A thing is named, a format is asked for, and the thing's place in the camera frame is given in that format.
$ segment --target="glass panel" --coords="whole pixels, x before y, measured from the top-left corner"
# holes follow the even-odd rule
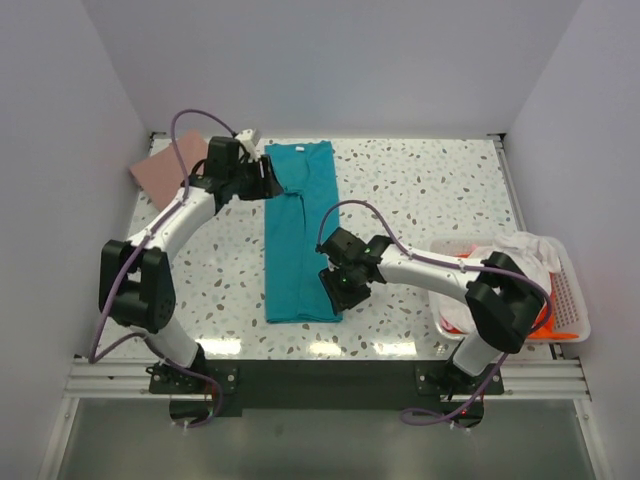
[[[84,400],[62,479],[594,478],[571,401],[496,401],[470,435],[392,412],[246,411],[183,432],[167,401]]]

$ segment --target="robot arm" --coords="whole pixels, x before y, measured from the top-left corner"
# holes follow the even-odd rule
[[[376,235],[365,244],[342,228],[319,245],[318,251],[327,254],[334,265],[319,276],[336,313],[368,298],[369,284],[375,282],[413,285],[466,303],[477,330],[453,352],[445,377],[468,377],[471,381],[501,353],[519,352],[544,306],[541,295],[531,285],[482,271],[493,267],[524,276],[504,253],[494,252],[487,260],[464,262],[416,249],[407,256],[389,237]]]
[[[241,200],[257,200],[282,193],[270,158],[256,153],[259,139],[255,130],[245,130],[235,138],[213,137],[207,158],[201,162],[204,171],[198,173],[194,169],[189,176],[187,196],[183,185],[146,228],[125,242],[109,241],[102,250],[100,310],[105,308],[123,264],[136,247],[143,246],[120,284],[109,315],[119,325],[144,334],[164,357],[194,371],[204,362],[204,352],[174,315],[176,295],[171,262],[195,231],[234,195]]]

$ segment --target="basket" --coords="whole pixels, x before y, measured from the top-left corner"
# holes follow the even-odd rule
[[[591,333],[591,325],[587,315],[587,306],[578,285],[578,279],[569,260],[569,255],[564,245],[553,237],[544,237],[558,251],[562,271],[553,275],[552,288],[555,293],[554,314],[555,324],[553,330],[560,333],[573,333],[578,335],[572,339],[539,339],[527,340],[530,343],[577,343],[586,340]],[[488,246],[493,244],[493,237],[472,236],[447,236],[433,237],[430,239],[429,251],[443,255],[462,255],[471,252],[472,246]],[[461,341],[466,334],[451,333],[444,329],[440,322],[438,296],[429,292],[429,306],[433,313],[436,329],[443,337],[449,340]]]

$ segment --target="purple cable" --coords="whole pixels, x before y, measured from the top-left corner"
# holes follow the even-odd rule
[[[329,210],[327,210],[327,213],[325,213],[324,217],[322,218],[322,222],[320,222],[320,229],[318,231],[318,242],[317,242],[318,245],[320,245],[322,243],[322,232],[324,230],[324,225],[325,225],[325,223],[327,221],[327,218],[329,218],[329,214],[332,211],[334,211],[336,208],[338,208],[339,206],[348,205],[348,204],[362,205],[363,207],[366,207],[369,210],[371,210],[378,217],[378,220],[380,220],[380,223],[382,223],[382,226],[386,230],[387,235],[389,235],[389,238],[395,244],[395,246],[398,247],[398,250],[400,250],[402,253],[404,253],[408,257],[415,258],[416,260],[419,260],[421,262],[428,263],[428,264],[431,264],[431,265],[436,265],[438,267],[452,268],[452,269],[455,269],[455,270],[459,270],[460,269],[460,265],[458,265],[457,263],[445,262],[443,260],[436,260],[436,259],[433,259],[433,258],[425,257],[424,255],[411,253],[408,248],[406,248],[402,243],[400,243],[400,240],[393,233],[393,230],[391,230],[391,227],[389,226],[387,221],[384,219],[384,217],[382,216],[380,211],[376,207],[371,205],[369,202],[366,202],[364,200],[343,200],[342,202],[336,203]],[[542,321],[538,322],[538,324],[531,329],[531,333],[538,331],[540,328],[542,328],[544,325],[546,325],[546,323],[551,318],[551,308],[552,308],[551,307],[552,306],[551,296],[547,293],[547,291],[544,288],[542,288],[540,285],[538,285],[533,280],[525,277],[524,275],[520,275],[520,274],[515,273],[515,272],[510,272],[508,270],[502,270],[500,268],[476,267],[476,266],[472,266],[472,265],[467,265],[467,266],[465,266],[465,268],[466,268],[466,270],[471,271],[471,272],[487,272],[487,273],[494,273],[494,274],[497,274],[497,275],[504,275],[506,277],[514,278],[516,280],[520,280],[522,282],[525,282],[526,284],[528,284],[528,285],[534,287],[535,289],[537,289],[542,294],[542,296],[544,297],[545,301],[547,302],[547,311],[546,311],[545,316],[542,319]],[[483,380],[483,382],[476,389],[476,391],[473,392],[471,397],[469,397],[469,399],[467,401],[465,401],[460,407],[455,409],[453,412],[451,412],[451,413],[449,413],[447,415],[438,415],[435,412],[432,412],[430,410],[425,410],[423,408],[406,408],[400,414],[400,419],[404,423],[406,423],[407,425],[414,425],[414,426],[435,425],[437,423],[446,422],[448,420],[453,419],[454,417],[459,415],[463,410],[465,410],[469,405],[471,405],[471,403],[473,403],[473,401],[475,401],[475,399],[478,398],[478,396],[485,390],[485,388],[487,388],[487,385],[489,385],[489,382],[491,382],[493,376],[496,373],[498,373],[498,371],[500,370],[500,367],[502,366],[502,364],[506,360],[507,356],[508,356],[508,354],[505,353],[500,357],[498,362],[491,369],[491,371],[489,372],[487,377]],[[423,413],[423,414],[427,414],[427,415],[433,415],[436,418],[433,419],[433,420],[426,421],[426,422],[419,421],[419,420],[416,420],[416,419],[406,418],[406,416],[408,414],[410,414],[410,413]]]
[[[199,420],[197,422],[191,422],[191,423],[187,424],[187,426],[186,426],[187,428],[195,428],[195,427],[201,427],[203,425],[206,425],[214,417],[217,417],[220,414],[220,410],[222,409],[222,401],[224,400],[224,397],[223,397],[223,394],[222,394],[222,387],[220,386],[220,384],[218,382],[216,382],[211,377],[207,377],[206,375],[201,375],[200,373],[192,372],[191,370],[186,369],[181,365],[178,365],[176,362],[174,362],[170,358],[165,357],[164,355],[162,355],[162,352],[159,352],[156,349],[156,347],[151,343],[150,340],[146,339],[144,341],[144,343],[147,345],[147,348],[149,348],[149,350],[151,350],[151,352],[156,357],[158,357],[161,361],[165,362],[167,365],[169,365],[174,370],[177,370],[178,372],[182,373],[183,375],[189,375],[190,377],[197,378],[199,380],[203,380],[203,381],[207,382],[208,384],[212,385],[215,388],[215,391],[218,394],[218,401],[216,402],[216,406],[214,407],[213,411],[209,413],[209,416],[207,418],[205,418],[203,420]]]
[[[184,158],[182,157],[182,154],[180,153],[180,149],[178,148],[178,142],[177,142],[177,139],[176,139],[176,122],[178,121],[178,119],[182,115],[184,115],[186,113],[197,113],[197,114],[200,114],[200,115],[204,115],[205,117],[208,117],[208,118],[216,121],[217,123],[219,123],[232,136],[235,136],[235,132],[231,129],[231,127],[229,127],[229,125],[227,125],[225,122],[220,120],[215,115],[213,115],[213,114],[211,114],[209,112],[205,112],[204,110],[198,110],[198,109],[195,109],[195,108],[188,108],[188,109],[182,110],[182,111],[180,111],[180,112],[175,114],[175,116],[171,120],[171,145],[173,146],[173,151],[176,154],[176,158],[178,159],[178,163],[180,164],[180,169],[182,170],[182,175],[184,177],[184,192],[183,192],[183,195],[182,195],[182,199],[183,200],[185,200],[187,198],[187,196],[189,195],[189,172],[187,171],[187,166],[186,166],[186,164],[184,162]],[[115,298],[116,298],[116,295],[118,293],[118,290],[120,289],[120,285],[122,284],[122,281],[124,280],[127,272],[129,271],[129,268],[131,268],[133,263],[136,261],[136,259],[138,258],[138,256],[140,255],[140,253],[142,252],[144,247],[147,245],[147,243],[149,242],[151,237],[158,231],[158,229],[160,229],[160,227],[167,221],[167,219],[169,217],[171,217],[180,207],[182,207],[182,205],[183,204],[181,204],[181,203],[175,203],[170,209],[168,209],[165,212],[164,215],[162,215],[151,226],[151,228],[149,229],[149,233],[143,237],[143,239],[140,242],[140,244],[131,253],[129,258],[127,258],[127,260],[122,265],[122,268],[120,269],[120,271],[116,275],[116,278],[115,278],[115,280],[113,282],[113,285],[111,285],[111,289],[109,290],[109,294],[107,295],[107,300],[105,301],[104,308],[102,309],[102,313],[100,314],[100,319],[98,320],[98,328],[97,328],[96,333],[95,333],[95,335],[93,337],[93,341],[91,343],[91,349],[89,350],[89,363],[94,364],[94,363],[99,362],[106,355],[111,353],[113,350],[115,350],[117,347],[122,345],[127,340],[130,340],[132,338],[146,338],[145,335],[142,334],[142,333],[130,333],[128,335],[123,336],[122,338],[119,338],[115,342],[113,342],[111,345],[106,347],[102,352],[97,353],[98,345],[100,343],[100,338],[102,338],[102,332],[104,331],[104,327],[105,327],[105,325],[107,323],[107,319],[109,318],[109,313],[111,312],[111,307],[113,306],[113,302],[115,301]],[[157,356],[162,357],[161,354],[159,355],[157,353],[157,350],[151,349],[151,351],[154,354],[156,354]],[[176,369],[181,369],[180,371],[182,371],[182,373],[189,372],[187,369],[185,369],[183,367],[180,367],[178,364],[172,362],[170,359],[165,359],[165,361],[167,362],[167,364],[171,365],[172,367],[174,367]],[[199,375],[199,374],[193,374],[192,376],[196,376],[196,378],[202,377],[201,379],[206,379],[206,381],[208,381],[209,383],[213,382],[213,385],[216,386],[216,388],[218,388],[218,391],[220,392],[220,402],[219,402],[219,404],[221,405],[222,390],[219,388],[219,385],[215,382],[215,380],[213,380],[212,378],[209,378],[209,377],[205,377],[204,375]],[[197,425],[200,425],[200,424],[203,424],[203,423],[202,422],[197,422],[196,425],[194,425],[194,426],[197,426]]]
[[[473,392],[471,396],[462,405],[456,408],[453,412],[448,413],[446,415],[440,415],[436,412],[432,412],[431,410],[425,410],[424,408],[417,408],[417,407],[405,408],[402,412],[400,412],[400,420],[402,421],[402,423],[411,425],[412,427],[428,427],[429,425],[436,425],[438,423],[447,422],[449,420],[453,421],[455,417],[457,417],[464,410],[466,410],[476,400],[476,398],[478,398],[480,394],[484,392],[485,388],[487,388],[489,383],[493,380],[493,376],[496,373],[498,373],[498,371],[500,370],[500,367],[502,366],[502,364],[504,363],[504,361],[507,359],[508,356],[509,356],[508,353],[502,354],[502,356],[498,359],[494,367],[488,373],[486,378],[482,381],[482,383],[477,388],[477,390]],[[436,418],[434,418],[433,420],[421,421],[413,417],[414,413],[432,415]]]

